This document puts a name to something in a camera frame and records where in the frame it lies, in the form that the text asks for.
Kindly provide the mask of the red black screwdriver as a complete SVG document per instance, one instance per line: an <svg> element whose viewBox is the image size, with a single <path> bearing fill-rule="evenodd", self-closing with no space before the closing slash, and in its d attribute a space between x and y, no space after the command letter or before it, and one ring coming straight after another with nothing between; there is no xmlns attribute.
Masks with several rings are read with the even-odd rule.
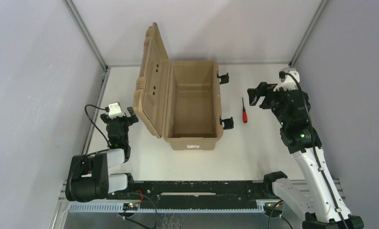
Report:
<svg viewBox="0 0 379 229"><path fill-rule="evenodd" d="M244 98L242 98L242 121L243 123L248 123L248 116L245 109Z"/></svg>

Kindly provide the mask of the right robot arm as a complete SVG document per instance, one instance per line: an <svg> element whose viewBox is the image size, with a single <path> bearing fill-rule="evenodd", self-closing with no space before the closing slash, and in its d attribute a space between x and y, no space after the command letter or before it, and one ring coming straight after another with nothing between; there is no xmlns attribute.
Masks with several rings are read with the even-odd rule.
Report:
<svg viewBox="0 0 379 229"><path fill-rule="evenodd" d="M304 229L362 229L360 216L351 213L330 175L322 143L311 123L308 95L300 87L276 89L261 82L247 89L249 105L263 98L260 108L271 110L281 125L280 136L299 165L310 197L297 191L284 172L266 174L269 191L284 201L302 220Z"/></svg>

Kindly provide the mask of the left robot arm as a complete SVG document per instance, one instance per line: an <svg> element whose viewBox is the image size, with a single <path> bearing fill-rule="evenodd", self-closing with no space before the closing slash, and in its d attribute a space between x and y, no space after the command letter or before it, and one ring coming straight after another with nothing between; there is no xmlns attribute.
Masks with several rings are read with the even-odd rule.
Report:
<svg viewBox="0 0 379 229"><path fill-rule="evenodd" d="M73 156L66 181L68 201L89 202L104 199L116 191L133 191L134 180L130 173L113 174L110 168L130 159L129 127L138 122L132 107L129 115L111 104L100 118L106 125L107 148L87 155Z"/></svg>

